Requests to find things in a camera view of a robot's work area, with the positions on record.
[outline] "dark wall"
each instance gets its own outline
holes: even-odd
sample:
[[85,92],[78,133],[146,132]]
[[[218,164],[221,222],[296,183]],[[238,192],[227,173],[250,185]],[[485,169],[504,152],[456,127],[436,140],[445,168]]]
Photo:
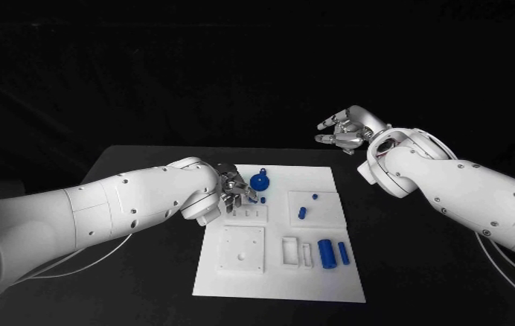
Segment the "dark wall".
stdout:
[[514,2],[2,0],[2,174],[77,184],[113,144],[323,149],[358,104],[515,175]]

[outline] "table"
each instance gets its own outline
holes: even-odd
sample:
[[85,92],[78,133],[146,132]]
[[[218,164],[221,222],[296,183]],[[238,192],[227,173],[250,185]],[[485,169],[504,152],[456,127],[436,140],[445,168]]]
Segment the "table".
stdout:
[[[2,326],[515,322],[515,290],[496,274],[473,233],[432,209],[420,191],[397,199],[367,183],[357,171],[364,151],[348,156],[336,149],[113,146],[84,183],[188,156],[212,164],[331,166],[367,304],[192,296],[204,228],[176,214],[136,233],[84,272],[7,289],[0,295]],[[119,242],[87,249],[52,272],[87,265]]]

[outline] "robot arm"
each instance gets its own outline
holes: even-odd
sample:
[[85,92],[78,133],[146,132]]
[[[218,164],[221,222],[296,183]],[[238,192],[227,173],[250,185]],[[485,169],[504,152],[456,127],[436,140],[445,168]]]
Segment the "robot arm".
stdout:
[[393,129],[364,108],[333,115],[319,130],[333,135],[316,140],[352,155],[368,141],[367,161],[358,172],[371,184],[400,198],[417,188],[434,209],[515,250],[515,179],[485,166],[458,160],[447,146],[420,129]]
[[198,158],[85,185],[0,200],[0,293],[44,263],[163,223],[178,211],[205,226],[256,199],[237,168]]

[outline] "small blue part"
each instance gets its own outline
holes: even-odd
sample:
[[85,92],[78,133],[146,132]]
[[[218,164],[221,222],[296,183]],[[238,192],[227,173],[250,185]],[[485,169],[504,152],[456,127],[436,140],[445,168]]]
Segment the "small blue part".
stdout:
[[269,188],[270,180],[266,176],[266,169],[263,168],[260,173],[254,175],[250,179],[250,187],[256,191],[264,191]]
[[341,255],[342,255],[342,262],[344,262],[344,265],[349,265],[351,262],[349,262],[349,255],[346,254],[346,249],[345,249],[345,244],[344,242],[341,242],[338,244],[338,248],[341,249]]
[[306,207],[300,207],[299,218],[303,220],[305,217],[306,217]]
[[323,268],[335,269],[336,259],[335,259],[333,245],[329,239],[319,240],[319,250],[320,250],[320,259],[322,259]]

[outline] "robotic hand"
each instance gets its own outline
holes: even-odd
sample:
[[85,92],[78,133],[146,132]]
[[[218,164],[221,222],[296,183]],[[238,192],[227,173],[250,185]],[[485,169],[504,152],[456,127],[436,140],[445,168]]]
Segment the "robotic hand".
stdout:
[[417,188],[434,209],[491,240],[515,250],[515,179],[459,160],[440,140],[420,129],[391,128],[362,107],[333,115],[318,129],[335,126],[316,141],[354,155],[370,143],[358,168],[365,180],[400,198]]
[[257,199],[237,167],[212,167],[191,157],[72,188],[2,199],[0,293],[42,264],[163,223],[178,211],[205,226],[221,215],[220,200],[230,213],[243,194]]

